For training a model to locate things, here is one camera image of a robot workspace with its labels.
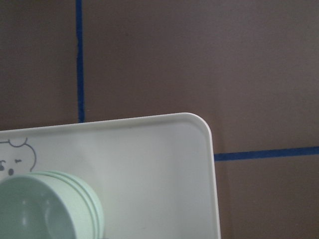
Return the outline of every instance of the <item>white tray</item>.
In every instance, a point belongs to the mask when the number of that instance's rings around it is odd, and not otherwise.
[[[104,207],[105,238],[220,238],[211,132],[196,115],[2,131],[0,160],[0,179],[60,170],[87,181]]]

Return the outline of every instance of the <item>blue tape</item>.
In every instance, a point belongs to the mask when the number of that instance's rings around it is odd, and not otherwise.
[[[78,55],[76,58],[77,90],[78,90],[78,121],[85,120],[84,111],[84,75],[83,75],[83,36],[82,36],[82,0],[76,0],[76,37],[78,40]]]
[[[255,159],[255,158],[277,158],[289,156],[315,155],[319,154],[319,147],[272,149],[261,151],[249,151],[238,153],[217,153],[214,155],[215,161]]]

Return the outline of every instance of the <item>printed cartoon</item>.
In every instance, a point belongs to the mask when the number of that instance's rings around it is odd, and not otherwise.
[[[27,140],[24,138],[0,141],[0,176],[11,176],[33,170],[36,153]]]

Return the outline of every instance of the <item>plastic bowl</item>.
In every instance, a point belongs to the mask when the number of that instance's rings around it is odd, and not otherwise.
[[[93,210],[94,210],[94,214],[96,217],[96,222],[97,222],[97,235],[98,238],[102,238],[103,237],[103,233],[104,233],[104,213],[103,213],[103,207],[102,204],[98,198],[98,196],[96,195],[96,193],[94,192],[94,190],[82,179],[71,175],[71,174],[67,174],[64,172],[60,172],[60,171],[48,171],[50,173],[54,173],[56,175],[59,176],[63,176],[65,177],[65,179],[68,179],[69,182],[71,181],[72,184],[76,184],[79,188],[82,189],[82,192],[84,192],[84,196],[88,197],[91,205],[93,206]]]
[[[62,180],[73,187],[86,202],[90,209],[92,224],[94,226],[94,238],[102,238],[104,233],[104,214],[101,202],[93,189],[82,179],[60,171],[33,172],[35,175],[45,175]]]
[[[94,206],[58,177],[30,173],[6,178],[0,183],[0,202],[2,239],[97,238]]]

